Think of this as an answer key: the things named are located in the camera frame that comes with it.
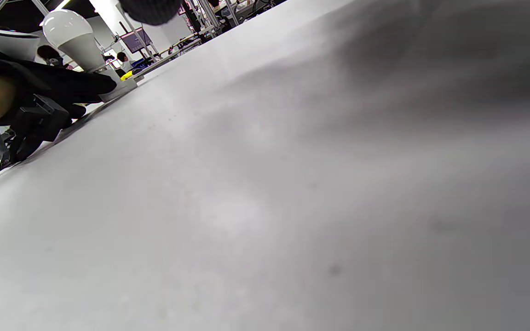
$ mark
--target black cable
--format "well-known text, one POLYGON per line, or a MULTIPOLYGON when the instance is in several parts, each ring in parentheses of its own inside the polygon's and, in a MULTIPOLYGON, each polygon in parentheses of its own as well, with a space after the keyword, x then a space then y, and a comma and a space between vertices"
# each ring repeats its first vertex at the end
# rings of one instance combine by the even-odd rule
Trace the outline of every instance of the black cable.
POLYGON ((248 14, 247 17, 245 18, 245 20, 249 19, 249 18, 252 18, 252 16, 257 12, 257 3, 259 3, 259 2, 263 2, 263 4, 270 5, 272 0, 255 0, 255 2, 253 3, 253 12, 248 14))

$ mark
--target dark spot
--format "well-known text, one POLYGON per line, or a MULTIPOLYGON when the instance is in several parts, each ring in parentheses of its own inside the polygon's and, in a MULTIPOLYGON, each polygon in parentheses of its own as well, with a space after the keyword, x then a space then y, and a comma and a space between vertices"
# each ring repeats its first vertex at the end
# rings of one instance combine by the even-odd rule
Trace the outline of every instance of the dark spot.
POLYGON ((339 277, 343 273, 343 267, 340 264, 333 264, 328 268, 330 277, 339 277))
POLYGON ((455 230, 455 224, 452 221, 443 220, 439 217, 434 217, 431 220, 431 230, 437 234, 449 233, 455 230))

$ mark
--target person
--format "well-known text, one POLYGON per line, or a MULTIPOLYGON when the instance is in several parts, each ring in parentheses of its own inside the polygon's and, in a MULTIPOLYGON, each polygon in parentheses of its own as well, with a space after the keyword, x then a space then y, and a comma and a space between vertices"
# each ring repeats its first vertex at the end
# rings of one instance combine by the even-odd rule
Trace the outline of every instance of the person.
POLYGON ((118 53, 118 60, 120 60, 120 62, 122 62, 122 66, 120 67, 120 69, 124 70, 124 73, 128 74, 133 69, 132 61, 130 61, 130 59, 128 59, 128 57, 126 56, 126 53, 119 52, 118 53))
POLYGON ((38 54, 38 56, 41 57, 48 65, 52 65, 53 67, 57 68, 67 67, 64 64, 65 60, 63 59, 61 54, 59 54, 58 51, 51 46, 42 45, 38 47, 36 54, 38 54))

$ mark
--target yellow object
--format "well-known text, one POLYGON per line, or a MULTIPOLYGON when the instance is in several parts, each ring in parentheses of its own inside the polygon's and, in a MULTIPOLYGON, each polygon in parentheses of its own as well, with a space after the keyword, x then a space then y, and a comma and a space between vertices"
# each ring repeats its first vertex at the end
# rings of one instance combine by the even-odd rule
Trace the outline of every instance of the yellow object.
POLYGON ((131 71, 128 71, 128 73, 127 73, 126 75, 122 76, 120 79, 121 79, 122 81, 125 81, 125 80, 127 80, 128 78, 132 77, 133 75, 134 75, 134 74, 132 73, 132 70, 131 70, 131 71))

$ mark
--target black round object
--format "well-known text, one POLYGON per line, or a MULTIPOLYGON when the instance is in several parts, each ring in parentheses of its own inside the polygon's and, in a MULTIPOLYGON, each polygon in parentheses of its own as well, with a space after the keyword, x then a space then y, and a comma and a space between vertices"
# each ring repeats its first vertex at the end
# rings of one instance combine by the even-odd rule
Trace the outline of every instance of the black round object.
POLYGON ((167 23, 177 15, 182 0, 120 0, 132 19, 149 25, 167 23))

